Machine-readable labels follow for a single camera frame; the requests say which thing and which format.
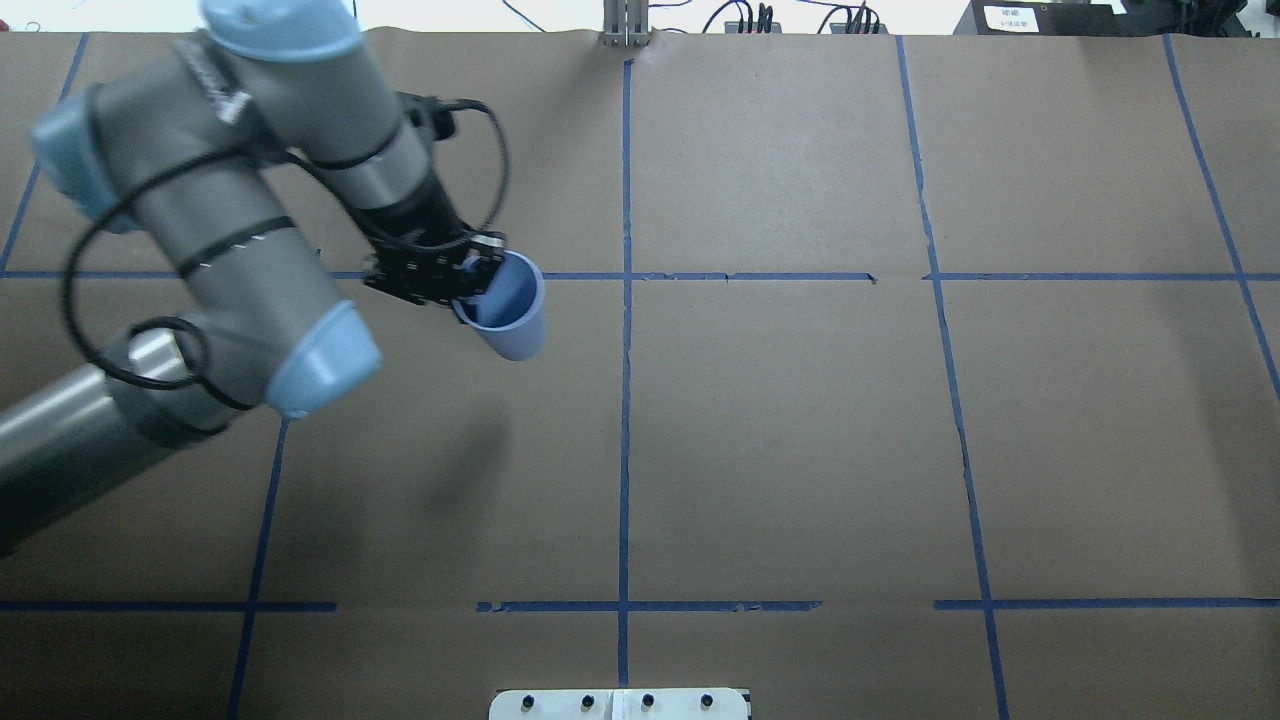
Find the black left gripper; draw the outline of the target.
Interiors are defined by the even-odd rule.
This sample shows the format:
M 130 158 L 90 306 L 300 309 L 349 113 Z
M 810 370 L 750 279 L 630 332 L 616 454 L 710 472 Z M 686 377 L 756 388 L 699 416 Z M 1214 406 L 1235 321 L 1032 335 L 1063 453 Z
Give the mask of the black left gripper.
M 415 305 L 449 305 L 484 295 L 506 260 L 500 232 L 460 232 L 443 243 L 375 241 L 362 282 Z

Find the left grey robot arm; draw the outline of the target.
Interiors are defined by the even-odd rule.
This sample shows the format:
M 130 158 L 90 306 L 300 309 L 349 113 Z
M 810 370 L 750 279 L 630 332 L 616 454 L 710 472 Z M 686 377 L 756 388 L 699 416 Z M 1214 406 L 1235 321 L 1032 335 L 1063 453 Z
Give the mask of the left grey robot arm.
M 394 91 L 339 1 L 204 1 L 164 58 L 59 102 L 29 141 L 88 219 L 60 313 L 84 365 L 3 414 L 3 552 L 268 406 L 301 419 L 381 354 L 355 302 L 264 179 L 289 164 L 367 240 L 366 283 L 412 304 L 472 302 L 508 258 L 451 201 L 433 146 L 452 114 Z M 102 232 L 148 233 L 193 299 L 104 347 L 76 281 Z

